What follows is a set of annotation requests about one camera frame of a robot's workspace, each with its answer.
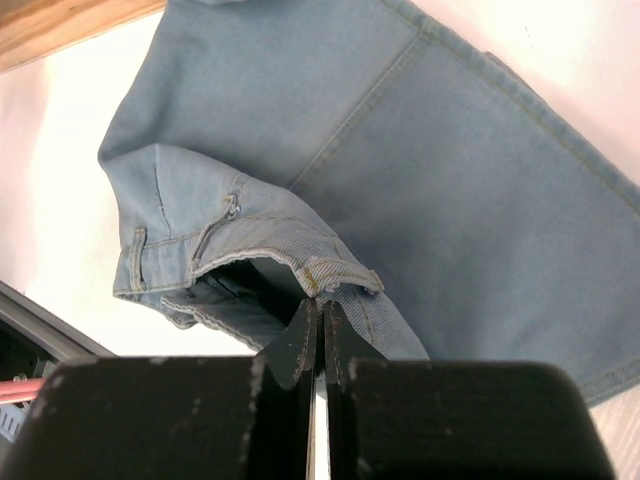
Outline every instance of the belt loop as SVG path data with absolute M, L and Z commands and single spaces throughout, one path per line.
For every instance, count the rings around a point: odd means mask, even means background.
M 142 280 L 142 249 L 147 241 L 147 229 L 136 228 L 133 235 L 133 243 L 129 250 L 129 282 L 133 293 L 142 293 L 146 290 L 146 285 Z

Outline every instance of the wooden frame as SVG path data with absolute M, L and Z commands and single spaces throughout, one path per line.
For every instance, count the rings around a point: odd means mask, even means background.
M 0 72 L 164 8 L 166 0 L 0 0 Z

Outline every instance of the white surface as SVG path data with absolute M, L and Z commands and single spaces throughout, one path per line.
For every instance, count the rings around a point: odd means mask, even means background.
M 500 57 L 640 183 L 639 1 L 416 3 Z M 248 354 L 224 334 L 179 331 L 111 298 L 117 210 L 96 151 L 158 20 L 0 75 L 0 279 L 120 355 Z M 640 479 L 638 404 L 636 387 L 593 412 L 621 478 Z

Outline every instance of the wooden strip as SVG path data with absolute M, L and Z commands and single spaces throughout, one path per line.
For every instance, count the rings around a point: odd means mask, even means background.
M 157 12 L 165 3 L 166 0 L 15 0 L 14 10 L 0 10 L 0 72 Z

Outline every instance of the blue denim jeans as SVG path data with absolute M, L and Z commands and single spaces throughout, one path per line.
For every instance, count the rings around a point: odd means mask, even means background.
M 549 362 L 590 403 L 638 382 L 639 189 L 406 0 L 170 0 L 99 157 L 115 293 L 178 326 L 268 343 L 211 276 L 268 259 L 390 358 Z

